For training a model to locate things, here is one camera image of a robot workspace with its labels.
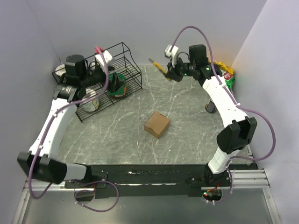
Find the yellow utility knife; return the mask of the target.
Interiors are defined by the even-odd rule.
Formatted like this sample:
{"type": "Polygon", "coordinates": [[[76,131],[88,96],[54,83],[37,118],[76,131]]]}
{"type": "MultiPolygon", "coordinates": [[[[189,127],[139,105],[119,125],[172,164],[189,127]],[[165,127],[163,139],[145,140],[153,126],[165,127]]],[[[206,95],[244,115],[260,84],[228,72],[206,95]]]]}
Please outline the yellow utility knife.
{"type": "Polygon", "coordinates": [[[165,75],[167,73],[167,71],[160,65],[158,64],[156,61],[152,60],[152,59],[148,59],[163,75],[165,75]]]}

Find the brown cardboard express box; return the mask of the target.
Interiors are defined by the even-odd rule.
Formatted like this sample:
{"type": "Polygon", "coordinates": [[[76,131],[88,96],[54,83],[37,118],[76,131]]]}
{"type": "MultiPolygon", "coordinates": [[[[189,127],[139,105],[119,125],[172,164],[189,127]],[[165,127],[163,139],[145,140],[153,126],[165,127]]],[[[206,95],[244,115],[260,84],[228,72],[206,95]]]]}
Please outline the brown cardboard express box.
{"type": "Polygon", "coordinates": [[[149,134],[159,139],[166,129],[169,127],[171,120],[162,115],[161,113],[154,111],[152,115],[144,123],[144,130],[149,134]]]}

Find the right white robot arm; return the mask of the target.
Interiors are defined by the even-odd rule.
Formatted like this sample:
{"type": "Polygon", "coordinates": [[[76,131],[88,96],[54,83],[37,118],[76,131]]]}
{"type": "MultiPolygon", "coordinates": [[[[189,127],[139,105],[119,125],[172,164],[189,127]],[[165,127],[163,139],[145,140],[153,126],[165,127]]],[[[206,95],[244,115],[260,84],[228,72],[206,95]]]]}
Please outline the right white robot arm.
{"type": "Polygon", "coordinates": [[[220,173],[225,171],[228,160],[251,142],[257,121],[237,108],[235,98],[225,83],[222,71],[217,65],[209,62],[205,45],[190,46],[187,63],[178,56],[176,46],[168,45],[164,54],[170,59],[166,78],[180,82],[184,77],[193,77],[209,95],[221,116],[224,128],[217,135],[218,148],[207,164],[208,172],[204,174],[205,183],[214,186],[220,181],[220,173]]]}

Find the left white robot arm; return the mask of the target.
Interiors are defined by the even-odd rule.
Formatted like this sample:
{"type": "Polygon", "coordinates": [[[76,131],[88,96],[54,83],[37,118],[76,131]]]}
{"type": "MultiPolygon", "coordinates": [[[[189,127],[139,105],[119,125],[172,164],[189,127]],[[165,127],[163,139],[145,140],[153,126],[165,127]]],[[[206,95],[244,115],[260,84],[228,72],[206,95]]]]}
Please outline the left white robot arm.
{"type": "Polygon", "coordinates": [[[62,163],[56,160],[61,140],[66,128],[80,104],[96,98],[85,98],[86,88],[101,84],[106,90],[111,86],[108,67],[113,61],[108,51],[95,55],[95,69],[87,65],[82,55],[68,56],[64,64],[65,73],[61,76],[54,91],[50,112],[37,139],[27,153],[21,152],[17,161],[28,177],[48,183],[59,184],[76,180],[86,188],[92,184],[92,169],[88,165],[62,163]]]}

